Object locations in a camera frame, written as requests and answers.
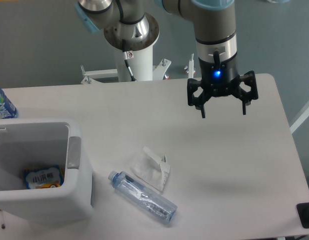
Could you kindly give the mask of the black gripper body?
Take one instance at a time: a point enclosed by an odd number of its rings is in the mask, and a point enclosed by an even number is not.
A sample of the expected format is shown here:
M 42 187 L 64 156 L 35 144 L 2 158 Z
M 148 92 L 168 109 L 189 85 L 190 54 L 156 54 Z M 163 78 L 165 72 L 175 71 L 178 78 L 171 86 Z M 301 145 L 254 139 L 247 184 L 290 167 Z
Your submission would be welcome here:
M 215 59 L 213 57 L 212 62 L 199 59 L 202 94 L 211 97 L 233 95 L 239 86 L 237 53 L 224 61 L 221 61 L 221 54 Z

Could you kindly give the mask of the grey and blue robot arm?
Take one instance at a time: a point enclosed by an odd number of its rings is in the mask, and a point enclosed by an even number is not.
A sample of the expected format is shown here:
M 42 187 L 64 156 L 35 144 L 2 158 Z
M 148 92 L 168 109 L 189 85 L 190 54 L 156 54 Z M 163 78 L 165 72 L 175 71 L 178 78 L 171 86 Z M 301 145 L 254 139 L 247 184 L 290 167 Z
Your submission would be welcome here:
M 187 81 L 187 103 L 203 112 L 210 98 L 234 96 L 246 107 L 258 99 L 253 71 L 237 70 L 235 3 L 232 0 L 158 0 L 165 12 L 192 23 L 201 80 Z M 155 18 L 142 0 L 79 0 L 75 10 L 85 28 L 103 31 L 115 49 L 122 82 L 153 80 L 153 45 L 159 38 Z

